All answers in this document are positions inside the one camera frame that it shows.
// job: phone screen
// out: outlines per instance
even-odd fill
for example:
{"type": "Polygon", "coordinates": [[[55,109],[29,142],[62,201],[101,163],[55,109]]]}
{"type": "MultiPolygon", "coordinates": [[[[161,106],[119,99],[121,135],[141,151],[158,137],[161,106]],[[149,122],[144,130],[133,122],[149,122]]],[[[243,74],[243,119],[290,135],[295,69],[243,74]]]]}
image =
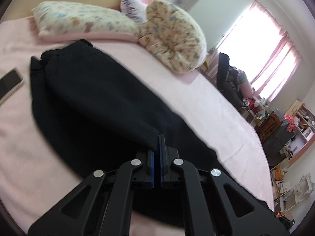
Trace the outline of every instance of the phone screen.
{"type": "Polygon", "coordinates": [[[21,81],[22,79],[15,69],[3,76],[0,79],[0,100],[21,81]]]}

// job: shelf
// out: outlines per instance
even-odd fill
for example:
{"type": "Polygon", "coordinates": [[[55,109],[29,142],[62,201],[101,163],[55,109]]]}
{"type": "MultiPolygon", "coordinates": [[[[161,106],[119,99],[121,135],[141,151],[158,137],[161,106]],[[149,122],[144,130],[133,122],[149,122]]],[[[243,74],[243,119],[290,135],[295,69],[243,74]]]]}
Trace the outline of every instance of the shelf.
{"type": "Polygon", "coordinates": [[[289,164],[292,165],[293,163],[295,163],[306,152],[306,150],[311,146],[311,144],[314,143],[314,141],[315,135],[311,137],[311,139],[300,149],[300,151],[293,155],[293,157],[289,160],[289,164]]]}
{"type": "Polygon", "coordinates": [[[299,133],[299,135],[301,136],[301,138],[303,139],[303,141],[305,143],[308,142],[308,140],[306,139],[306,137],[303,135],[303,132],[301,131],[301,129],[299,127],[296,128],[297,129],[297,132],[299,133]]]}
{"type": "Polygon", "coordinates": [[[313,124],[309,123],[308,120],[306,120],[299,111],[297,111],[296,113],[298,114],[299,117],[301,117],[308,124],[308,126],[311,128],[311,130],[313,132],[315,132],[315,128],[314,128],[313,124]]]}

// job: metal pivot bolt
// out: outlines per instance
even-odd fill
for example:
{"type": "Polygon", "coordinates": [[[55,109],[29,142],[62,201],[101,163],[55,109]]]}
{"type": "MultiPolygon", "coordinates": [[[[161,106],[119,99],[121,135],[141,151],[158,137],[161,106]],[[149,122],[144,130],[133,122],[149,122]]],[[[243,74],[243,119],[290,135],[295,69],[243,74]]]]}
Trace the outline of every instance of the metal pivot bolt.
{"type": "Polygon", "coordinates": [[[104,172],[103,172],[103,170],[95,170],[93,175],[95,177],[102,177],[104,175],[104,172]]]}
{"type": "Polygon", "coordinates": [[[184,161],[182,159],[177,158],[177,159],[173,160],[173,163],[175,165],[182,165],[184,163],[184,161]]]}
{"type": "Polygon", "coordinates": [[[221,170],[213,169],[213,170],[211,170],[211,175],[212,176],[220,176],[221,175],[221,170]]]}
{"type": "Polygon", "coordinates": [[[133,166],[138,166],[140,164],[141,164],[141,160],[139,160],[139,159],[133,159],[131,161],[131,165],[133,165],[133,166]]]}

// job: patterned cushion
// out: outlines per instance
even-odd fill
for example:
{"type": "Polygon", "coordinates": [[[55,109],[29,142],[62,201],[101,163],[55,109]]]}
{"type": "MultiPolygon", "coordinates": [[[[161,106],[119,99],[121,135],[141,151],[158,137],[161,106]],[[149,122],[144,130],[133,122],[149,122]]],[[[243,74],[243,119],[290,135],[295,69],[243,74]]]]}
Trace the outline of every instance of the patterned cushion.
{"type": "Polygon", "coordinates": [[[147,6],[147,4],[137,0],[121,0],[120,11],[136,23],[142,24],[148,21],[145,14],[147,6]]]}
{"type": "Polygon", "coordinates": [[[137,42],[139,25],[116,11],[101,6],[46,1],[32,9],[38,37],[48,41],[118,39],[137,42]]]}
{"type": "Polygon", "coordinates": [[[206,38],[186,11],[155,0],[148,5],[146,15],[149,21],[140,26],[139,43],[166,67],[175,73],[185,73],[204,62],[206,38]]]}

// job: bookshelf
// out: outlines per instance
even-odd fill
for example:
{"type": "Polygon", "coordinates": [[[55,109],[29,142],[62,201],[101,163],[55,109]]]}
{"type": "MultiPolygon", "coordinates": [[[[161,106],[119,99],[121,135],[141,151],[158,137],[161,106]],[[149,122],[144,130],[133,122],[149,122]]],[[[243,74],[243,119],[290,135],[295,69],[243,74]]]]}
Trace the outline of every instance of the bookshelf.
{"type": "Polygon", "coordinates": [[[289,164],[292,165],[315,141],[315,115],[299,100],[296,100],[285,114],[291,115],[296,124],[296,135],[283,149],[289,164]]]}

